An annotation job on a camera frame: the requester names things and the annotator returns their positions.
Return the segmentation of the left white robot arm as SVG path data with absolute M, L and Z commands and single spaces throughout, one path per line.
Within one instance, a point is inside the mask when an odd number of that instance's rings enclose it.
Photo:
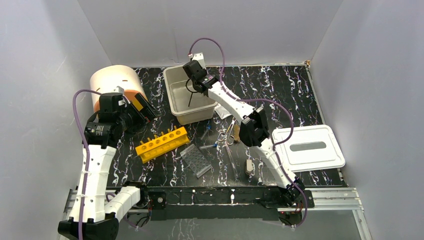
M 99 109 L 78 123 L 84 149 L 82 170 L 75 202 L 69 217 L 58 224 L 57 231 L 70 240 L 114 240 L 120 221 L 133 208 L 151 203 L 146 184 L 124 183 L 115 197 L 107 201 L 107 181 L 118 141 L 124 133 L 134 133 L 156 118 L 153 106 L 137 92 L 129 100 L 120 92 L 101 93 Z

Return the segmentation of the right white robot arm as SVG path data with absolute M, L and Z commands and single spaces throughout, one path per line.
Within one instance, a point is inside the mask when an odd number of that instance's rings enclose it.
M 270 135 L 265 110 L 251 106 L 249 99 L 236 96 L 226 87 L 221 76 L 209 74 L 199 61 L 191 60 L 182 68 L 196 92 L 219 103 L 235 117 L 240 125 L 241 142 L 256 152 L 268 167 L 281 191 L 282 202 L 288 207 L 295 207 L 302 202 L 306 210 L 308 198 L 305 186 L 277 153 L 279 143 Z

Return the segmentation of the black wire ring stand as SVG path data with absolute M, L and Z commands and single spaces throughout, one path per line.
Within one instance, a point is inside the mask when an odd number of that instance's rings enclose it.
M 191 80 L 190 79 L 187 79 L 186 80 L 186 82 L 185 82 L 185 88 L 186 88 L 186 90 L 188 91 L 188 92 L 190 92 L 190 97 L 189 97 L 189 101 L 188 101 L 188 104 L 187 104 L 187 106 L 188 107 L 190 107 L 191 106 L 191 101 L 192 101 L 192 99 L 193 99 L 193 95 L 194 94 L 201 94 L 202 92 L 200 92 L 200 91 L 195 91 L 195 90 L 190 90 L 189 89 L 189 86 L 188 86 L 188 84 L 189 84 L 189 82 L 190 82 Z

